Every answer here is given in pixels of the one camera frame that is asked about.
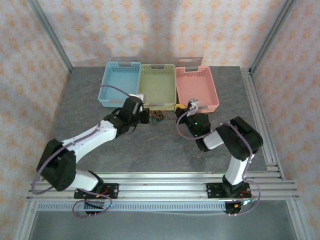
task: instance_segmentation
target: gray table surface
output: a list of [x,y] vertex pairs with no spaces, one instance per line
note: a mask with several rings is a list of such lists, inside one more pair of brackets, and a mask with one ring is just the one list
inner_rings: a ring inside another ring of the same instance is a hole
[[[211,128],[236,116],[255,127],[248,95],[237,66],[210,67],[220,106],[209,113]],[[74,137],[96,125],[114,108],[98,101],[104,67],[75,67],[72,71],[53,137],[59,141]],[[173,111],[167,112],[174,117]],[[195,141],[180,138],[174,120],[139,124],[130,135],[122,135],[85,155],[77,165],[81,170],[101,172],[225,172],[231,155],[224,145],[209,152]],[[187,127],[180,125],[188,134]],[[265,171],[262,150],[249,171]]]

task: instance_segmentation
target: basket handle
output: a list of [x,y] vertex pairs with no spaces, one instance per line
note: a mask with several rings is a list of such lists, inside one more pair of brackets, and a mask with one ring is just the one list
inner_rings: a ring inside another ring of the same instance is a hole
[[130,61],[118,61],[118,66],[119,67],[131,67],[131,62]]
[[151,69],[165,69],[165,65],[152,64]]
[[196,72],[196,71],[199,70],[199,67],[198,67],[198,66],[186,66],[186,67],[184,68],[184,70],[185,70],[186,72]]

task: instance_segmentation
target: gray floor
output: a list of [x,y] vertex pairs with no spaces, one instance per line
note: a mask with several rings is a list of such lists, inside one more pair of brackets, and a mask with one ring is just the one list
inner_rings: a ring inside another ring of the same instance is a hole
[[79,219],[71,212],[43,211],[37,212],[34,223],[29,240],[296,239],[285,201],[262,201],[254,211],[237,217],[110,211]]
[[[236,116],[255,126],[241,71],[236,66],[210,67],[220,106],[209,114],[211,128]],[[75,67],[66,89],[54,137],[74,137],[96,125],[113,108],[98,101],[104,67]],[[181,125],[187,134],[187,128]],[[225,172],[231,155],[222,145],[202,152],[193,140],[179,139],[174,120],[138,125],[135,132],[107,142],[82,158],[78,168],[99,172]],[[262,150],[249,171],[265,171]]]

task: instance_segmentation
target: wall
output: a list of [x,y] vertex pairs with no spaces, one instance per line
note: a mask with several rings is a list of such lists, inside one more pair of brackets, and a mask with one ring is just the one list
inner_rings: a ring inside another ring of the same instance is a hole
[[74,66],[203,57],[206,65],[250,67],[285,2],[40,0]]
[[0,239],[12,239],[69,74],[26,0],[0,1]]
[[320,239],[320,2],[298,0],[255,76],[288,179]]

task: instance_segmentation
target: black mounting plate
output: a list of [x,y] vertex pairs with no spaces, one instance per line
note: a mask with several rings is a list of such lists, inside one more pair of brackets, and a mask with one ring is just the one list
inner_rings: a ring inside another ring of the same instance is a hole
[[[104,194],[107,195],[111,199],[117,199],[119,194],[119,184],[118,183],[103,183],[102,184],[102,192],[97,192],[98,194]],[[92,195],[89,193],[86,193],[84,191],[81,191],[79,189],[76,189],[74,191],[73,197],[75,199],[105,199],[105,197],[97,197],[96,195]]]
[[242,197],[244,199],[249,199],[252,196],[251,191],[248,191],[248,189],[250,189],[250,185],[246,182],[244,182],[243,185],[239,187],[237,190],[233,191],[231,195],[228,195],[225,192],[225,190],[223,189],[222,182],[206,183],[205,187],[208,199],[241,199]]

